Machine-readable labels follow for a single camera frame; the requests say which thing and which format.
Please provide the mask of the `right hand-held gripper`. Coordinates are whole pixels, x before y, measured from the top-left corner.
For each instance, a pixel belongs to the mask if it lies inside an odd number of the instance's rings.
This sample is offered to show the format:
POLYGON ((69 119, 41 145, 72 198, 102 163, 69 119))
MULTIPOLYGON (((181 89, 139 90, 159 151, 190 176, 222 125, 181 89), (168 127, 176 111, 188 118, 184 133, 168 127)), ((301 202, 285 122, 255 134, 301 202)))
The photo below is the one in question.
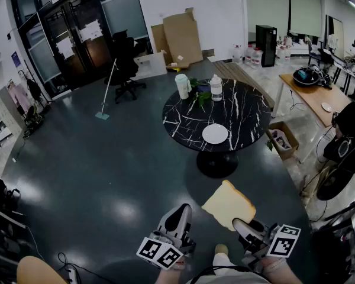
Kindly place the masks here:
POLYGON ((244 248, 242 262, 254 270, 262 268, 260 261, 266 256, 288 258, 301 233, 300 228, 291 225, 273 224, 268 227, 256 220, 245 223, 235 218, 232 224, 244 248))

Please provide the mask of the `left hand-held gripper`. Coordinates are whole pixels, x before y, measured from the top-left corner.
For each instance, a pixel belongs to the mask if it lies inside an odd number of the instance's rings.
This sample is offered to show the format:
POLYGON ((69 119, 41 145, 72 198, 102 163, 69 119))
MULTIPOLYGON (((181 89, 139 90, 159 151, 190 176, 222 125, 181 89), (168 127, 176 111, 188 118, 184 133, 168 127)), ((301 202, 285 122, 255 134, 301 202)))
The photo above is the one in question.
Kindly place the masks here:
POLYGON ((191 229, 192 207, 182 204, 172 208, 160 220, 157 230, 144 237, 136 255, 162 270, 183 269, 185 257, 193 255, 196 243, 186 237, 191 229), (177 233, 182 238, 165 233, 177 233))

